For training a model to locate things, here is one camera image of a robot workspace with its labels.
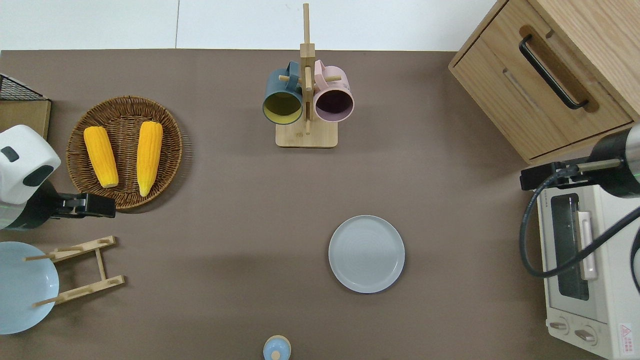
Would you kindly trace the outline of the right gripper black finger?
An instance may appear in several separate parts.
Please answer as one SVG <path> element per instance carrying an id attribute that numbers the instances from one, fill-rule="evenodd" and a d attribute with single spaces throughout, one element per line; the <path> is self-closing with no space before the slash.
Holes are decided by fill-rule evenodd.
<path id="1" fill-rule="evenodd" d="M 526 168 L 519 174 L 520 189 L 522 191 L 535 191 L 551 175 L 551 167 Z"/>

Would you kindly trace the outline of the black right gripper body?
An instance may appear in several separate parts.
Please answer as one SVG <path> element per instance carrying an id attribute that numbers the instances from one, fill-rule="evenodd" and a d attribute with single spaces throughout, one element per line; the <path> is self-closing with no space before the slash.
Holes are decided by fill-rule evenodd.
<path id="1" fill-rule="evenodd" d="M 595 185 L 590 175 L 582 173 L 578 163 L 551 162 L 551 173 L 556 175 L 550 188 L 573 189 Z"/>

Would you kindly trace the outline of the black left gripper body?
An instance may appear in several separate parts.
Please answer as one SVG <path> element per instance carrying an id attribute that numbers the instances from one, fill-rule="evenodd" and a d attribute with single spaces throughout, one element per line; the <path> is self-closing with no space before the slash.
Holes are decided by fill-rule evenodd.
<path id="1" fill-rule="evenodd" d="M 83 219 L 89 194 L 56 194 L 51 219 Z"/>

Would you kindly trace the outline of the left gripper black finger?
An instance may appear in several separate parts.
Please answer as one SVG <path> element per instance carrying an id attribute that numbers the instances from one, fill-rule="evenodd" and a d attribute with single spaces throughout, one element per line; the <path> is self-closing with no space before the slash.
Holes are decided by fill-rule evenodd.
<path id="1" fill-rule="evenodd" d="M 116 213 L 117 207 L 114 198 L 100 194 L 87 194 L 87 215 L 113 219 Z"/>

